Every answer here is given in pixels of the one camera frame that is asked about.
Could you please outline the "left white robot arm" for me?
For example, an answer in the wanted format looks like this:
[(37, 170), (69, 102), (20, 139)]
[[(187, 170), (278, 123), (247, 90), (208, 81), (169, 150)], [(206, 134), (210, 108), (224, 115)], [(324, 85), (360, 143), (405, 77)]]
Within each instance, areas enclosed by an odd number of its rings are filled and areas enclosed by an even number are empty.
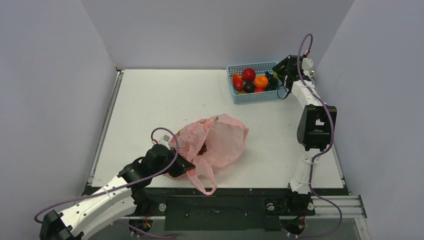
[(60, 212), (51, 210), (45, 214), (39, 238), (85, 240), (122, 217), (143, 215), (151, 209), (144, 189), (154, 177), (168, 174), (176, 178), (195, 168), (175, 148), (155, 144), (94, 194)]

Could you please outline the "red fake grapes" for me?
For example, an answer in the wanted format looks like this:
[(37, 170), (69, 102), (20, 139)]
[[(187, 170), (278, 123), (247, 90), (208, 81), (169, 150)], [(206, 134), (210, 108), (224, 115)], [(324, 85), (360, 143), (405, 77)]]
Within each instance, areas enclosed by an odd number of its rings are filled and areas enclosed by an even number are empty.
[(206, 152), (207, 152), (207, 144), (204, 142), (200, 150), (198, 151), (197, 155), (202, 156)]

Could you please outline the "dark brown fake fruit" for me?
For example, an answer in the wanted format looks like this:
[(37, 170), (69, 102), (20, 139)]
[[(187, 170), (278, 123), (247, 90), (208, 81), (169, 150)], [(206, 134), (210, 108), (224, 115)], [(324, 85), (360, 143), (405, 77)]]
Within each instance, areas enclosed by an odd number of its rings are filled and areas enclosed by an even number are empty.
[(245, 91), (246, 93), (250, 94), (250, 93), (254, 93), (256, 90), (256, 86), (254, 85), (253, 82), (245, 82), (244, 86), (243, 86), (243, 91)]

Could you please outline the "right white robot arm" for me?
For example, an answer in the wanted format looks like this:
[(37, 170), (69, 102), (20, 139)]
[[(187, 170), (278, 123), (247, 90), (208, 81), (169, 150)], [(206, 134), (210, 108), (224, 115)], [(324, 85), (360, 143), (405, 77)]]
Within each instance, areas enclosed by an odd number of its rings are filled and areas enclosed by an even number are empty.
[(327, 105), (318, 95), (308, 70), (313, 65), (309, 57), (288, 55), (273, 68), (288, 93), (293, 94), (303, 108), (296, 137), (301, 152), (290, 189), (302, 195), (310, 194), (315, 167), (322, 155), (334, 143), (337, 108)]

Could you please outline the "pink plastic bag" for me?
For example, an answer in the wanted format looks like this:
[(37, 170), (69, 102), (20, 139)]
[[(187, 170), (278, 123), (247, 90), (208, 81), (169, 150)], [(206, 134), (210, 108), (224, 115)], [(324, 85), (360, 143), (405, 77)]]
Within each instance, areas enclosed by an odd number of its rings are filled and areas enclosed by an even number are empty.
[[(236, 162), (246, 150), (249, 128), (226, 113), (202, 118), (180, 129), (169, 147), (195, 165), (185, 175), (191, 185), (206, 196), (217, 190), (215, 170)], [(197, 155), (203, 143), (207, 151)]]

